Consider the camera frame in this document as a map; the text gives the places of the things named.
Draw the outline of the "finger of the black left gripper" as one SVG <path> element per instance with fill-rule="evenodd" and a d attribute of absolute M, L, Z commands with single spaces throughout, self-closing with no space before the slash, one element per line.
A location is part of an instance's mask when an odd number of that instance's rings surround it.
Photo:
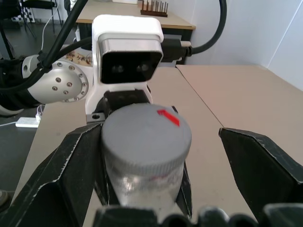
<path fill-rule="evenodd" d="M 109 179 L 96 179 L 94 189 L 103 206 L 119 205 L 118 198 Z"/>
<path fill-rule="evenodd" d="M 193 215 L 192 192 L 191 192 L 191 183 L 188 176 L 186 162 L 184 162 L 183 165 L 183 177 L 181 181 L 180 190 L 176 198 L 176 204 L 184 215 L 188 217 L 192 217 Z"/>

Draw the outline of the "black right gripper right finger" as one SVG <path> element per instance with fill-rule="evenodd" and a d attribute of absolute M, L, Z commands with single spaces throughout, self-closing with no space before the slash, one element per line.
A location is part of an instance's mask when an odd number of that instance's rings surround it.
<path fill-rule="evenodd" d="M 303 225 L 303 167 L 273 140 L 232 128 L 218 132 L 236 185 L 261 227 Z"/>

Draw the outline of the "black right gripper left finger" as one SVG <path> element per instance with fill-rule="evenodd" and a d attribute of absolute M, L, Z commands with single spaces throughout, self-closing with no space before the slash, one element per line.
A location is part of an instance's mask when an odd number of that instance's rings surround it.
<path fill-rule="evenodd" d="M 9 208 L 10 227 L 81 227 L 94 188 L 102 124 L 68 133 Z"/>

